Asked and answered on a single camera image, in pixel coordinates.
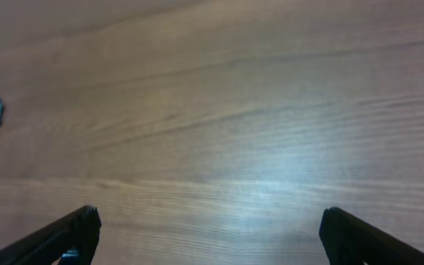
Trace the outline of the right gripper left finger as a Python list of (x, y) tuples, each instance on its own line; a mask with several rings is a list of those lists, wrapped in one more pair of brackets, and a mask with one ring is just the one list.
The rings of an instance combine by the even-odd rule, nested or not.
[(0, 265), (90, 265), (102, 226), (96, 207), (85, 205), (0, 250)]

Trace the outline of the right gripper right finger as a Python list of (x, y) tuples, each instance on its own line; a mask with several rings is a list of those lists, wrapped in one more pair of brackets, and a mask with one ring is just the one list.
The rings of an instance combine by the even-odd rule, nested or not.
[(340, 208), (324, 210), (319, 238), (331, 265), (424, 265), (424, 252)]

